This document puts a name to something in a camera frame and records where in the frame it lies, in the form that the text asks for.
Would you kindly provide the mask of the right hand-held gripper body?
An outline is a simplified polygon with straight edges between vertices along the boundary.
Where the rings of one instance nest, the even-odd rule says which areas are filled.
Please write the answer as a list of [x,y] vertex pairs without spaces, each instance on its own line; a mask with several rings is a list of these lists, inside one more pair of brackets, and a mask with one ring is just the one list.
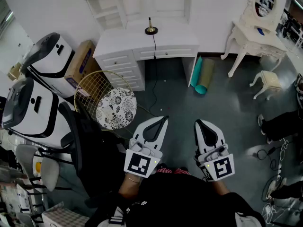
[[235,174],[233,154],[228,149],[228,145],[223,144],[206,153],[195,155],[196,164],[207,182],[217,182]]

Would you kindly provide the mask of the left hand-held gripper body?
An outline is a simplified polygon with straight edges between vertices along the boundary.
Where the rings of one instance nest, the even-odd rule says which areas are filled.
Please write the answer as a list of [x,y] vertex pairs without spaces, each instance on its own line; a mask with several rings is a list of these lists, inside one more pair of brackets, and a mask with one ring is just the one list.
[[163,153],[136,139],[130,139],[126,150],[124,171],[139,177],[148,178],[160,162]]

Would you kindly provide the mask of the white table lamp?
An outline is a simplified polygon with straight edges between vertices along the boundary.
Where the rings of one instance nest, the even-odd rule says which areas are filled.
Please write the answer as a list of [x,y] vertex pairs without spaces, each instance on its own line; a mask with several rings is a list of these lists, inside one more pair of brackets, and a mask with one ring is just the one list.
[[158,28],[154,25],[154,20],[157,19],[157,10],[155,0],[141,0],[141,16],[148,20],[148,27],[145,28],[146,35],[155,35]]

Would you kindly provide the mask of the person's left forearm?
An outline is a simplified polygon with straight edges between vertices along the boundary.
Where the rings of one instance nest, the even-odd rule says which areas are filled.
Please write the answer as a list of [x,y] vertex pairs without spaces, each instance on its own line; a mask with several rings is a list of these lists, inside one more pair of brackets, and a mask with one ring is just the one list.
[[118,193],[125,199],[133,200],[139,193],[142,178],[131,173],[126,173]]

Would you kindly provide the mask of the person's right forearm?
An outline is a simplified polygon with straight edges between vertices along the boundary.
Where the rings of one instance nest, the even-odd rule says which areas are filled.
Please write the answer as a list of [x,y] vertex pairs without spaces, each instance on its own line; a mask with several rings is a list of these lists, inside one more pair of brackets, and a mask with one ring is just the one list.
[[219,195],[225,195],[230,192],[223,181],[214,181],[211,182],[211,185],[214,191]]

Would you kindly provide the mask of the white desk with hutch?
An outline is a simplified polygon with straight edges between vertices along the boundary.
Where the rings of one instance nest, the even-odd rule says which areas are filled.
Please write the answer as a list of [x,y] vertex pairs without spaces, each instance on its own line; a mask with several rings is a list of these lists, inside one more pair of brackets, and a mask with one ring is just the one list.
[[155,35],[146,35],[146,20],[138,20],[126,29],[104,32],[93,57],[105,72],[113,87],[145,90],[145,62],[147,60],[181,58],[190,85],[199,42],[191,26],[184,19],[152,19],[158,28]]

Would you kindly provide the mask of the red checked trousers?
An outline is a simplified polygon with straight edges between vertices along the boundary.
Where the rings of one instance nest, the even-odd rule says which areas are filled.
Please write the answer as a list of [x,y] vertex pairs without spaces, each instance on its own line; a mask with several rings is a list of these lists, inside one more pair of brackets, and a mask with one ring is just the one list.
[[174,170],[168,168],[161,168],[156,171],[156,173],[166,173],[166,174],[175,174],[175,175],[191,175],[187,170],[183,170],[181,168],[177,168]]

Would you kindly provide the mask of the white phone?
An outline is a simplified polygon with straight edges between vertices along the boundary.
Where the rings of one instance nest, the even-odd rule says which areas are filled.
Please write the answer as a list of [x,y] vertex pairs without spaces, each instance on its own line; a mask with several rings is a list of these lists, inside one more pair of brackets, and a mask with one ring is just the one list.
[[104,107],[102,111],[110,121],[114,120],[117,117],[115,111],[110,106]]

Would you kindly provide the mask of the floral seat cushion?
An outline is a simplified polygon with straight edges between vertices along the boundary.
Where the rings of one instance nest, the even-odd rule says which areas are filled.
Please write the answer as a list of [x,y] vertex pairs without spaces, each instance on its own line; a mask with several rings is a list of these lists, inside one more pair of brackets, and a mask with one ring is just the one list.
[[[110,106],[116,113],[117,117],[110,121],[102,109]],[[118,130],[129,125],[137,110],[137,100],[134,93],[126,88],[117,87],[109,91],[100,100],[97,110],[97,122],[107,130]]]

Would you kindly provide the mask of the person's black shirt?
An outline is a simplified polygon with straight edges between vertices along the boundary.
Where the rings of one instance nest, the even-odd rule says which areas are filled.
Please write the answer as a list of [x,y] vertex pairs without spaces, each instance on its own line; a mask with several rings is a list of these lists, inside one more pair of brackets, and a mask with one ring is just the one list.
[[85,227],[266,227],[261,214],[240,195],[219,195],[211,182],[192,175],[142,178],[133,200],[118,191]]

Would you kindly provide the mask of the black office chair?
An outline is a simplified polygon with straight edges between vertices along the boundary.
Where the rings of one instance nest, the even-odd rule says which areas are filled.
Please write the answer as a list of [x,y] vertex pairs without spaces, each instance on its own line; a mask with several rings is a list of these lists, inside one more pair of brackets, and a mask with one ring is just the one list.
[[89,197],[117,192],[125,177],[125,154],[117,147],[120,139],[102,131],[88,113],[73,111],[65,102],[58,111],[70,127],[71,159]]

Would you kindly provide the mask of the olive rolled mat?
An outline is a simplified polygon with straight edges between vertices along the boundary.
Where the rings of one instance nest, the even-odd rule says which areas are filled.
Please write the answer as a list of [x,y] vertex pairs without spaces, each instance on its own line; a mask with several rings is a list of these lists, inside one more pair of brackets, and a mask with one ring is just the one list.
[[212,59],[205,58],[202,60],[200,74],[196,84],[196,91],[205,94],[208,91],[215,68],[215,62]]

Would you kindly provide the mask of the teal rolled mat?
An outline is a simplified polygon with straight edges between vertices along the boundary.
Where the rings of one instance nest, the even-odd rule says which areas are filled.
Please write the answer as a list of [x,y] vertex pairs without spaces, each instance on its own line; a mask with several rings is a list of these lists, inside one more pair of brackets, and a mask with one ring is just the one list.
[[203,59],[199,57],[194,66],[192,78],[190,81],[190,86],[195,89],[195,91],[201,95],[204,95],[207,92],[205,83],[203,82]]

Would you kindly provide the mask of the white ornate stool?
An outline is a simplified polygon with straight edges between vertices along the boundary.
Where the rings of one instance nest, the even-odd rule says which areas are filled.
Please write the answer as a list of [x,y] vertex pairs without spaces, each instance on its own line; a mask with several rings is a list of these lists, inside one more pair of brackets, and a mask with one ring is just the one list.
[[263,94],[266,91],[269,91],[266,100],[270,100],[273,95],[276,95],[282,89],[277,74],[265,70],[262,70],[261,72],[257,73],[253,82],[250,83],[249,86],[254,86],[259,78],[263,83],[263,87],[258,93],[255,94],[255,96],[253,97],[254,100],[256,100],[259,95]]

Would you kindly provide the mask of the grey padded chair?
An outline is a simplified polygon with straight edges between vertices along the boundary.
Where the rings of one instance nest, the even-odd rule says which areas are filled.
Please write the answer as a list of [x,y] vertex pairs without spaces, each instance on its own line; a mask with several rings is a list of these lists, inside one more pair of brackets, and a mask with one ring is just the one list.
[[40,174],[43,186],[50,192],[54,190],[71,190],[71,188],[57,187],[60,175],[60,165],[56,160],[42,157],[36,162],[36,171]]
[[16,158],[20,163],[28,179],[35,178],[33,171],[33,160],[38,147],[34,145],[20,144],[16,148]]

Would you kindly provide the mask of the brown cardboard box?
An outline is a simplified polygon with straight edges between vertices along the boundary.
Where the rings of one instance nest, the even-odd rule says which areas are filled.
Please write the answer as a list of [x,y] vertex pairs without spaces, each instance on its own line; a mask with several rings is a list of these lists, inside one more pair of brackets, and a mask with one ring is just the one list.
[[94,86],[92,84],[88,85],[90,80],[93,81],[92,76],[87,77],[82,83],[81,80],[88,74],[101,70],[99,64],[93,58],[94,51],[95,46],[91,40],[83,41],[75,51],[64,76],[73,89],[78,87],[78,91],[83,96],[92,98],[97,96],[96,89],[93,89]]

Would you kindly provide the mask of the checked pattern box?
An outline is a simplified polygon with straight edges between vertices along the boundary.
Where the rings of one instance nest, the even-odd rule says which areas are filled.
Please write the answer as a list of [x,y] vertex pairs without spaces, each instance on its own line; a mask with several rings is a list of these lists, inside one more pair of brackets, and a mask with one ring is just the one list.
[[75,213],[64,207],[64,203],[49,208],[42,213],[45,227],[85,227],[88,217]]

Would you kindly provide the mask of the white ornate vanity table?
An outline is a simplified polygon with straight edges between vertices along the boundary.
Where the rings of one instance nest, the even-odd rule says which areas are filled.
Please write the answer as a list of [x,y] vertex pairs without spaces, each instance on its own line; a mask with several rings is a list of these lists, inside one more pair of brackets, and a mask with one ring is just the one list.
[[[239,45],[240,50],[237,58],[228,72],[228,77],[232,77],[244,56],[272,56],[276,58],[279,66],[286,55],[287,48],[276,35],[278,19],[282,9],[278,7],[278,0],[275,0],[275,6],[271,13],[266,17],[259,17],[255,10],[255,0],[248,0],[247,6],[238,20],[234,20],[233,28],[226,42],[225,53],[221,59],[227,58],[230,53],[232,40]],[[257,28],[261,28],[265,35],[261,35]]]

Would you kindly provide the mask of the white and black robot machine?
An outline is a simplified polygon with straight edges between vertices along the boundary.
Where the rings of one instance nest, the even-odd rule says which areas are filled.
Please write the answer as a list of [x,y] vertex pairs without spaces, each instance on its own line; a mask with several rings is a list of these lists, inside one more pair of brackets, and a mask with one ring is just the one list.
[[64,78],[75,55],[59,33],[53,32],[34,44],[20,67],[20,72],[62,98],[74,95],[75,89]]
[[71,132],[60,103],[74,106],[32,78],[17,81],[9,91],[2,116],[2,127],[27,140],[62,149],[62,138]]

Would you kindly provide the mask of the oval vanity mirror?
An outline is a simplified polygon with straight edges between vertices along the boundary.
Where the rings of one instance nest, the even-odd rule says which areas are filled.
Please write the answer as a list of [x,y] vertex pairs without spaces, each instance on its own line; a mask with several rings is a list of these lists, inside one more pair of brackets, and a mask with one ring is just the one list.
[[255,10],[259,17],[266,17],[275,6],[275,0],[255,0]]

